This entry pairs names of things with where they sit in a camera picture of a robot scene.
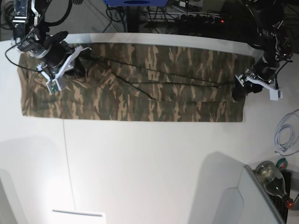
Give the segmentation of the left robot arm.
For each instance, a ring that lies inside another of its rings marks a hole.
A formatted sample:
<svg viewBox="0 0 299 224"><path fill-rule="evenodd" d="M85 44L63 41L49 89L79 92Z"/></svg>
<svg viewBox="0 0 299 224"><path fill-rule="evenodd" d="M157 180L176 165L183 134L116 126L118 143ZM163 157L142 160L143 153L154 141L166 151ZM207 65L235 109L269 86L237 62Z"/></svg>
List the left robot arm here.
<svg viewBox="0 0 299 224"><path fill-rule="evenodd" d="M271 100L283 97L277 81L280 62L292 62L292 45L284 26L284 1L244 0L248 14L256 27L256 36L248 44L263 51L263 55L243 73L235 76L232 98L239 101L249 93L259 93L264 88Z"/></svg>

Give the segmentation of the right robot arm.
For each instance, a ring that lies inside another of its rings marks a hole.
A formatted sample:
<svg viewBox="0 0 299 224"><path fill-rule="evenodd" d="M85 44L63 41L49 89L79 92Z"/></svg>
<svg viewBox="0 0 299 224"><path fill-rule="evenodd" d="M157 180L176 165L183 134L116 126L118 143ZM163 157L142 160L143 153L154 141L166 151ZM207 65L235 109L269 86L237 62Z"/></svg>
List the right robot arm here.
<svg viewBox="0 0 299 224"><path fill-rule="evenodd" d="M58 74L64 74L61 70L67 58L75 53L64 40L67 31L61 31L55 35L49 35L51 27L63 23L74 5L81 5L82 0L68 1L68 7L63 17L56 22L46 22L45 14L51 4L50 0L15 0L14 25L12 47L6 50L5 57L13 65L36 73L43 73L50 81ZM30 53L41 61L41 68L31 69L12 62L7 56L8 51L18 49L21 53Z"/></svg>

